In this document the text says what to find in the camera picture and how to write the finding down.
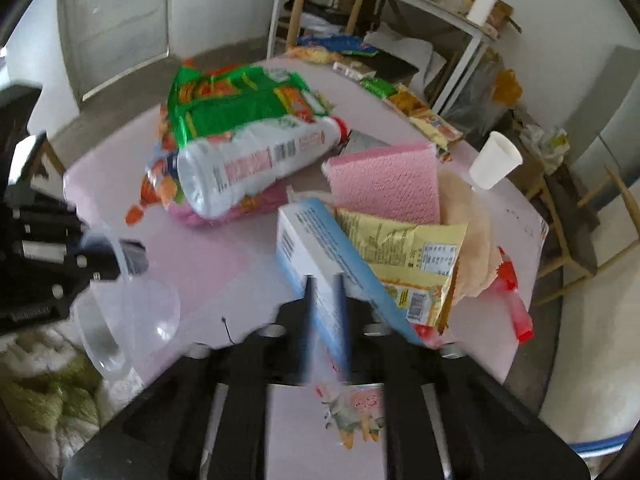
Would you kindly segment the clear plastic cup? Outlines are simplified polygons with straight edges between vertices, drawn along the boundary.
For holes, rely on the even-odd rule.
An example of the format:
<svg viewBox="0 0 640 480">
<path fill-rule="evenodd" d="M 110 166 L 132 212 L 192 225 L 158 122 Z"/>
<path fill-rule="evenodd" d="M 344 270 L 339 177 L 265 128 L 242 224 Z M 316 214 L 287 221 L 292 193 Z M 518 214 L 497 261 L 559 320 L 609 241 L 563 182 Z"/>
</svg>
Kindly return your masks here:
<svg viewBox="0 0 640 480">
<path fill-rule="evenodd" d="M 103 378 L 123 378 L 175 336 L 178 290 L 160 276 L 141 243 L 107 228 L 85 232 L 77 257 L 92 271 L 72 307 L 80 340 Z"/>
</svg>

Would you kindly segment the pink orange snack bag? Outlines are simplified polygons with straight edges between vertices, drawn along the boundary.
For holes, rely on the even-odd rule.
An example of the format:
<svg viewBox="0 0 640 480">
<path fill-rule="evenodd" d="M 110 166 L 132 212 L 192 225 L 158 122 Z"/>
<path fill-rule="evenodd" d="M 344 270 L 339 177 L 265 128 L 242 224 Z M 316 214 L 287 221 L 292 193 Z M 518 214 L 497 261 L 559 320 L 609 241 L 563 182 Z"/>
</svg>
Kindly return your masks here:
<svg viewBox="0 0 640 480">
<path fill-rule="evenodd" d="M 127 211 L 125 223 L 135 226 L 147 209 L 160 205 L 171 218 L 186 226 L 220 226 L 275 211 L 287 201 L 282 181 L 243 196 L 233 191 L 217 191 L 213 179 L 188 166 L 172 132 L 167 107 L 162 105 L 153 156 L 142 174 L 139 198 Z"/>
</svg>

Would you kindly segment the red plastic wrapper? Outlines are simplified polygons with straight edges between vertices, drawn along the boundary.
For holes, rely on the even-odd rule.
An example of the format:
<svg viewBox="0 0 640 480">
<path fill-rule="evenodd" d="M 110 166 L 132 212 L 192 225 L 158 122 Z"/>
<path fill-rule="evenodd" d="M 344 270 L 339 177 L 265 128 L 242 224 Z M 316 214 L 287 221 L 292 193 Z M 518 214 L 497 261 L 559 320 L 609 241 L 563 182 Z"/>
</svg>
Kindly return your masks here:
<svg viewBox="0 0 640 480">
<path fill-rule="evenodd" d="M 511 258 L 499 247 L 501 262 L 496 271 L 496 277 L 491 282 L 488 289 L 496 296 L 500 297 L 506 304 L 506 310 L 510 314 L 513 333 L 519 344 L 532 339 L 534 336 L 533 320 L 528 314 L 524 302 L 521 300 L 518 291 L 518 276 L 516 275 Z M 442 334 L 448 326 L 448 316 L 452 307 L 452 294 L 454 285 L 458 277 L 458 267 L 454 268 L 454 275 L 451 279 L 451 287 L 442 310 L 440 311 L 437 324 L 435 326 L 421 325 L 412 322 L 411 325 L 416 330 L 418 336 L 429 346 L 439 347 L 442 345 Z"/>
</svg>

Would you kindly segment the yellow snack packet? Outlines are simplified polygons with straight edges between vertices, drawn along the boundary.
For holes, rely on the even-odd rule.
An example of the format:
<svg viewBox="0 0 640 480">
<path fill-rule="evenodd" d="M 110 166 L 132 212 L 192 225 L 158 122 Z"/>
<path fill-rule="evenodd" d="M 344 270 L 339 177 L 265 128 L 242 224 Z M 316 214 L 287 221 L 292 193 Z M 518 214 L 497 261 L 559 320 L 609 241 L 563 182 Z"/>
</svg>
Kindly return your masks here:
<svg viewBox="0 0 640 480">
<path fill-rule="evenodd" d="M 419 337 L 434 336 L 468 226 L 412 224 L 343 208 L 335 220 Z"/>
</svg>

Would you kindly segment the beige paper bag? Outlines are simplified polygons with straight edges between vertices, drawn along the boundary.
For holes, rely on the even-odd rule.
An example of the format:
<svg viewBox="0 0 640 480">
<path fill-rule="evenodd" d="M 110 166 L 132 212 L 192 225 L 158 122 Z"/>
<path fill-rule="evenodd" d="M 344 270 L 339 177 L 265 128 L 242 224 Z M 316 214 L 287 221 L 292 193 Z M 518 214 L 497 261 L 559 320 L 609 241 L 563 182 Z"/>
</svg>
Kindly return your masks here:
<svg viewBox="0 0 640 480">
<path fill-rule="evenodd" d="M 495 281 L 502 259 L 491 218 L 477 194 L 452 171 L 439 169 L 437 177 L 440 222 L 445 226 L 466 225 L 452 300 L 452 304 L 457 304 L 465 297 L 480 296 L 488 289 Z"/>
</svg>

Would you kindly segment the white yogurt drink bottle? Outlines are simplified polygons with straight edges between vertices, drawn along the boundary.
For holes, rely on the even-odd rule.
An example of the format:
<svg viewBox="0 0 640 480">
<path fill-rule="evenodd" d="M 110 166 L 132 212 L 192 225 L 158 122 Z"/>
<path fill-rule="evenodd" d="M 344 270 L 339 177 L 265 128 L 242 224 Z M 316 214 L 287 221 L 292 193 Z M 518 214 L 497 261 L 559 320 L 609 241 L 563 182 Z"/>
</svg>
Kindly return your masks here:
<svg viewBox="0 0 640 480">
<path fill-rule="evenodd" d="M 288 115 L 237 128 L 228 141 L 196 139 L 180 150 L 189 167 L 215 181 L 217 191 L 243 196 L 311 165 L 348 135 L 340 118 L 322 116 L 304 122 Z"/>
</svg>

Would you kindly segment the white blue paper box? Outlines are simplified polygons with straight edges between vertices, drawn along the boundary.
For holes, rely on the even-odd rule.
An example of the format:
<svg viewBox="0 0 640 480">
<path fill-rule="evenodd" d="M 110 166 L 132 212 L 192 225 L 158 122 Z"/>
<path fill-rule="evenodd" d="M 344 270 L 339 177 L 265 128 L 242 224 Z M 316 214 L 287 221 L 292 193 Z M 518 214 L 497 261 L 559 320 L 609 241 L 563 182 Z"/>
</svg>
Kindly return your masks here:
<svg viewBox="0 0 640 480">
<path fill-rule="evenodd" d="M 278 210 L 277 257 L 310 304 L 308 374 L 369 385 L 420 379 L 418 335 L 320 200 Z"/>
</svg>

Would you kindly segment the pink sponge cloth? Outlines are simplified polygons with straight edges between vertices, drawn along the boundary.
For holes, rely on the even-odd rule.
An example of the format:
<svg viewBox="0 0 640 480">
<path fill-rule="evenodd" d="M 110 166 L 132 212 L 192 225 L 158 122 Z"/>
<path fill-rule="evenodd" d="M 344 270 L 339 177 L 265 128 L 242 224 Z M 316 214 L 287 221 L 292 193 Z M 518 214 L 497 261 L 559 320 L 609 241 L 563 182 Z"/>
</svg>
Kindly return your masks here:
<svg viewBox="0 0 640 480">
<path fill-rule="evenodd" d="M 439 224 L 438 160 L 426 143 L 381 146 L 323 164 L 334 206 L 415 224 Z"/>
</svg>

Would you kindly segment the green snack bag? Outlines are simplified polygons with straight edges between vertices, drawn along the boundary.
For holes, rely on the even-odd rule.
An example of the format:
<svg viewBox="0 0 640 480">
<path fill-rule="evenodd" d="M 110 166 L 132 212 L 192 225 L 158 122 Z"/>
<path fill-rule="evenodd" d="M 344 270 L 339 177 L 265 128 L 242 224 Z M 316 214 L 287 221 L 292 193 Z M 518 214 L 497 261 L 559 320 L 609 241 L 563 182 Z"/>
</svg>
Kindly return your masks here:
<svg viewBox="0 0 640 480">
<path fill-rule="evenodd" d="M 298 73 L 259 65 L 202 73 L 178 69 L 168 93 L 166 122 L 172 145 L 201 138 L 229 139 L 251 122 L 294 116 L 304 122 L 330 114 L 329 104 Z"/>
</svg>

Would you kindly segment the grey cable box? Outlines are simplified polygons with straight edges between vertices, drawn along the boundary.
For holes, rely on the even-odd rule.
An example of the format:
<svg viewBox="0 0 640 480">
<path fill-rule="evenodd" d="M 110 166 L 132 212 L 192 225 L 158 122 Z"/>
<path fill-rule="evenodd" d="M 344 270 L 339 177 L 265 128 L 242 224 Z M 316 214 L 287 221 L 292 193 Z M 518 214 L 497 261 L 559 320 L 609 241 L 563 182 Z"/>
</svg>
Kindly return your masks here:
<svg viewBox="0 0 640 480">
<path fill-rule="evenodd" d="M 349 133 L 347 140 L 342 147 L 338 150 L 339 155 L 349 155 L 359 153 L 362 151 L 369 151 L 372 148 L 387 148 L 388 143 L 378 140 L 373 136 L 362 133 L 360 131 L 352 130 Z"/>
</svg>

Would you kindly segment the white mattress blue edge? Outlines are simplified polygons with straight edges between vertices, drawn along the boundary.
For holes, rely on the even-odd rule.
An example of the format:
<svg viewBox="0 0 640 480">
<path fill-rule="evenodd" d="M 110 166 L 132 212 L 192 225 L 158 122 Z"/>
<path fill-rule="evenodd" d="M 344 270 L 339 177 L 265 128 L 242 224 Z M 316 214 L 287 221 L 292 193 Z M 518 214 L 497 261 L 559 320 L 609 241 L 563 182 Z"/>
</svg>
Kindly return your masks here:
<svg viewBox="0 0 640 480">
<path fill-rule="evenodd" d="M 587 458 L 601 457 L 620 452 L 631 435 L 632 430 L 629 430 L 621 434 L 614 434 L 613 437 L 567 442 L 567 444 L 575 453 L 586 460 Z"/>
</svg>

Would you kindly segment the wooden chair black seat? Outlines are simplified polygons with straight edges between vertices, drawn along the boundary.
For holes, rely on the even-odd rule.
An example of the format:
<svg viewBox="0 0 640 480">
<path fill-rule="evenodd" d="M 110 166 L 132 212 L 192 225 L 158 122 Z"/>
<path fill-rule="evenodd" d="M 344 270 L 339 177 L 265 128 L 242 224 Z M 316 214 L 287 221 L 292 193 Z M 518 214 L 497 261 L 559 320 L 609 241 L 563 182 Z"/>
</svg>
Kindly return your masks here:
<svg viewBox="0 0 640 480">
<path fill-rule="evenodd" d="M 569 268 L 577 274 L 576 280 L 547 296 L 534 300 L 535 307 L 543 306 L 574 292 L 580 286 L 584 286 L 599 274 L 623 261 L 639 248 L 639 204 L 615 169 L 605 166 L 604 170 L 605 178 L 579 200 L 573 200 L 566 189 L 550 176 L 543 176 L 528 192 L 527 198 L 529 200 L 539 197 L 548 209 L 551 217 L 549 229 L 555 232 L 560 248 L 557 257 L 540 266 L 537 273 L 538 280 L 564 268 Z M 611 258 L 598 263 L 596 248 L 591 240 L 587 209 L 589 203 L 609 184 L 614 185 L 617 195 L 622 199 L 636 230 L 636 236 L 630 244 L 616 252 Z"/>
</svg>

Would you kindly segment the row of snack packets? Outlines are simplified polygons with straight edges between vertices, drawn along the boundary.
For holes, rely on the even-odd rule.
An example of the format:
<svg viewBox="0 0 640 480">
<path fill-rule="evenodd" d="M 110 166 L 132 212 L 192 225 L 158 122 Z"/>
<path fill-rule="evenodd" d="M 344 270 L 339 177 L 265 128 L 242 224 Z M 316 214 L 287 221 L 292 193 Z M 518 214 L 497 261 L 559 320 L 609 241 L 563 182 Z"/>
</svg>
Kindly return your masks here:
<svg viewBox="0 0 640 480">
<path fill-rule="evenodd" d="M 451 159 L 450 148 L 462 140 L 462 133 L 431 110 L 404 84 L 391 82 L 375 75 L 372 67 L 356 58 L 329 51 L 320 46 L 287 47 L 285 55 L 308 64 L 330 66 L 335 73 L 355 81 L 397 115 L 418 130 L 434 145 L 442 162 Z"/>
</svg>

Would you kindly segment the grey refrigerator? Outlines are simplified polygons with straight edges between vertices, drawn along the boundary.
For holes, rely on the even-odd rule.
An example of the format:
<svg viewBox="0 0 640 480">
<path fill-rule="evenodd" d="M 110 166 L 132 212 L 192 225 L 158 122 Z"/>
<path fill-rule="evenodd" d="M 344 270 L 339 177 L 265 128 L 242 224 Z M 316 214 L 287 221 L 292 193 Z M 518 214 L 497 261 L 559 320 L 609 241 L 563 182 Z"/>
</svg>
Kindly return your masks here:
<svg viewBox="0 0 640 480">
<path fill-rule="evenodd" d="M 617 46 L 564 125 L 565 163 L 579 192 L 596 188 L 606 168 L 626 185 L 639 177 L 639 51 Z"/>
</svg>

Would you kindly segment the white paper towel roll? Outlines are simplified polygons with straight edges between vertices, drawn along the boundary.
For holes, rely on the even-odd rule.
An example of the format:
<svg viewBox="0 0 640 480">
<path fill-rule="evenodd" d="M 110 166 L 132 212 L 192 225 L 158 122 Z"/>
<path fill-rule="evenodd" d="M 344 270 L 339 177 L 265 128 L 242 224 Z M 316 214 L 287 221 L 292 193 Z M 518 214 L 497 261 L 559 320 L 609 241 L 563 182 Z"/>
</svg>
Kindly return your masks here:
<svg viewBox="0 0 640 480">
<path fill-rule="evenodd" d="M 498 0 L 473 0 L 466 18 L 478 27 L 484 26 L 497 2 Z"/>
</svg>

